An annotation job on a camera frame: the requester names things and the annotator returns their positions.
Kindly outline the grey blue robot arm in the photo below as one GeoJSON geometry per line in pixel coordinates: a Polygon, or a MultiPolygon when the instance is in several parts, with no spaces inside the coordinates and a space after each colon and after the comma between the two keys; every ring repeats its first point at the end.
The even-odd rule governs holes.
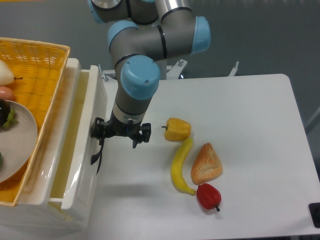
{"type": "Polygon", "coordinates": [[[207,19],[195,16],[187,0],[90,0],[97,22],[111,23],[107,32],[118,82],[108,121],[96,118],[91,137],[128,137],[133,146],[147,143],[151,125],[143,123],[161,79],[158,62],[207,50],[211,30],[207,19]]]}

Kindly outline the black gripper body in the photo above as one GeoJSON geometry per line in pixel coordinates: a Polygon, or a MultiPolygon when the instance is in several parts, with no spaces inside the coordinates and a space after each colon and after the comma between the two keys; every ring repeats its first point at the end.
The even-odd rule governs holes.
{"type": "Polygon", "coordinates": [[[141,141],[142,134],[140,133],[140,126],[141,122],[123,123],[114,115],[111,115],[109,121],[107,122],[106,137],[129,137],[133,141],[141,141]]]}

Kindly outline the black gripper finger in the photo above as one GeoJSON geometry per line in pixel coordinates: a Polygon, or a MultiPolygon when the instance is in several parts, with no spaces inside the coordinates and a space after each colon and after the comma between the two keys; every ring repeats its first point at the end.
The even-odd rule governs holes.
{"type": "Polygon", "coordinates": [[[143,123],[138,126],[137,130],[131,136],[132,148],[135,149],[138,144],[148,143],[152,133],[152,126],[150,123],[143,123]]]}
{"type": "Polygon", "coordinates": [[[90,127],[90,137],[99,141],[99,145],[104,144],[105,139],[108,136],[108,124],[101,118],[96,117],[90,127]]]}

